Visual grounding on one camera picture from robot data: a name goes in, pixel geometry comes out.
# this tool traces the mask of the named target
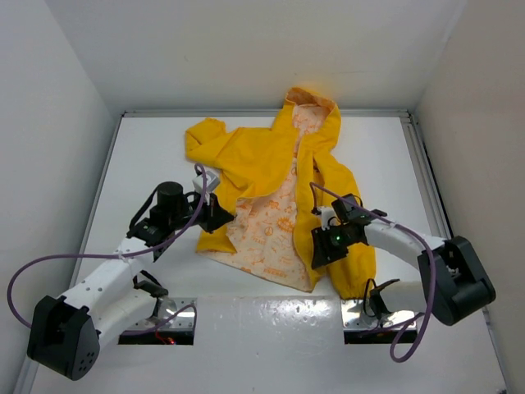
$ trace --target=orange printed lining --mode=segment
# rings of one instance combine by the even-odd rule
[[[302,97],[294,101],[303,102]],[[322,103],[326,106],[307,103],[294,108],[292,124],[299,130],[299,137],[291,169],[281,187],[266,197],[237,201],[235,220],[227,225],[226,232],[237,253],[203,250],[200,254],[271,282],[301,291],[312,290],[304,263],[295,252],[292,234],[297,216],[295,185],[299,143],[304,135],[319,130],[330,113],[333,102]]]

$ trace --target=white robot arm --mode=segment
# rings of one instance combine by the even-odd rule
[[[176,230],[199,224],[213,232],[234,219],[211,193],[218,182],[212,172],[201,172],[193,182],[195,191],[187,194],[175,182],[157,186],[109,259],[56,299],[46,296],[36,305],[28,356],[77,380],[89,372],[107,343],[154,315],[168,292],[158,282],[138,282],[137,276],[148,275],[148,266],[173,242]],[[155,195],[157,205],[140,220]]]
[[[360,242],[386,250],[420,272],[420,282],[391,280],[370,291],[367,304],[377,319],[398,310],[427,309],[431,260],[436,268],[431,311],[443,324],[455,324],[495,299],[476,252],[461,236],[446,240],[418,233],[387,219],[380,210],[360,207],[353,195],[337,199],[331,207],[314,208],[313,213],[321,217],[322,225],[312,230],[312,268],[344,258],[348,247]]]

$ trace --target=metal bracket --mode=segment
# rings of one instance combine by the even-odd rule
[[[172,316],[180,308],[189,305],[197,305],[197,298],[169,298],[164,297],[158,307],[156,317],[146,318],[137,322],[130,330],[145,330],[153,327]],[[159,332],[192,332],[194,330],[195,313],[192,309],[184,310],[171,320],[168,324],[158,329]]]
[[[400,310],[383,317],[381,320],[368,317],[363,312],[362,300],[341,300],[341,317],[343,319],[343,329],[345,334],[364,333],[374,328],[388,328],[397,323],[402,323],[413,318],[415,313],[410,310]],[[400,328],[392,328],[392,332],[399,331]],[[406,334],[418,332],[417,324],[412,323],[406,330]]]

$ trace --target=yellow hooded jacket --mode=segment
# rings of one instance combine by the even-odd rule
[[[352,245],[345,259],[325,268],[311,268],[311,230],[319,227],[320,222],[311,213],[313,195],[309,182],[315,181],[339,195],[359,195],[352,172],[330,154],[337,144],[341,124],[340,111],[335,103],[303,89],[293,88],[286,95],[284,106],[272,128],[240,127],[226,133],[222,121],[208,118],[186,131],[186,155],[190,160],[221,169],[221,184],[215,193],[221,206],[235,214],[239,199],[270,195],[285,180],[298,138],[298,130],[292,126],[294,106],[301,103],[316,103],[329,107],[331,111],[319,130],[305,135],[299,143],[294,248],[304,263],[311,289],[328,272],[341,298],[359,298],[363,296],[367,279],[376,273],[375,254],[371,246]],[[329,206],[333,200],[333,197],[324,193],[317,195],[319,205]],[[226,226],[213,234],[203,232],[197,245],[199,250],[236,252],[226,236]]]

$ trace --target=red wire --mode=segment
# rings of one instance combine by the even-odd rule
[[[166,341],[164,341],[164,338],[161,337],[161,335],[158,333],[158,330],[155,332],[155,337],[162,342],[162,344],[167,345]]]

